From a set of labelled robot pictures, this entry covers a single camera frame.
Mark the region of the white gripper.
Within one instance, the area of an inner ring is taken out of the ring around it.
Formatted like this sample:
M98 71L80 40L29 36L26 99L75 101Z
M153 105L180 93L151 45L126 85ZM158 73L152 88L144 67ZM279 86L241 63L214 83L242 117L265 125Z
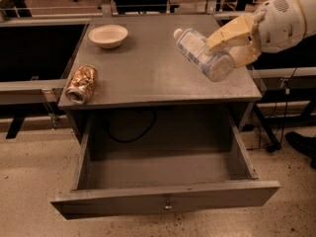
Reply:
M257 13L238 16L211 34L205 41L205 52L231 47L229 53L238 68L256 61L261 52L277 53L294 47L306 36L306 2L269 0Z

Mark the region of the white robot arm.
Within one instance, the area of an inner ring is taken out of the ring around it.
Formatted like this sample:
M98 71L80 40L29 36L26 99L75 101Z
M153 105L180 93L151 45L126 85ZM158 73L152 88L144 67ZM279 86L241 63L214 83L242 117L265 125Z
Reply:
M269 0L212 33L204 52L226 49L236 67L250 64L262 53L278 53L316 34L316 0Z

